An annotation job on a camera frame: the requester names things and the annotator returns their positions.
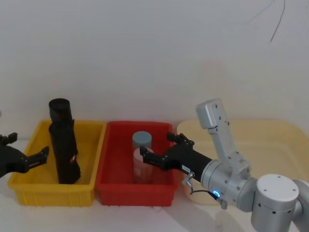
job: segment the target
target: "table surface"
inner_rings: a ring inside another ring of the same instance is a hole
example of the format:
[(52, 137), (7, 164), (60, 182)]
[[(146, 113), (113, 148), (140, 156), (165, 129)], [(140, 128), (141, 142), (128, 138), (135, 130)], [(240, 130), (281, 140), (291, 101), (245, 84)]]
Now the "table surface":
[[(13, 147), (24, 150), (28, 141)], [(21, 206), (7, 187), (10, 174), (0, 179), (0, 225), (2, 232), (254, 232), (251, 213), (229, 206), (198, 205), (188, 200), (181, 188), (171, 207), (103, 206), (92, 207)], [(294, 224), (290, 232), (298, 232)]]

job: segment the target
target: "gray lid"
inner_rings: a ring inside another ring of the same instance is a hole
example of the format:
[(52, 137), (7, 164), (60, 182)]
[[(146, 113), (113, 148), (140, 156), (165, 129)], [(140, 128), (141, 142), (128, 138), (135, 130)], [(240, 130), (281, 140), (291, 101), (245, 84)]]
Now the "gray lid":
[(151, 148), (152, 136), (146, 131), (138, 131), (133, 134), (132, 146), (139, 148), (140, 146)]

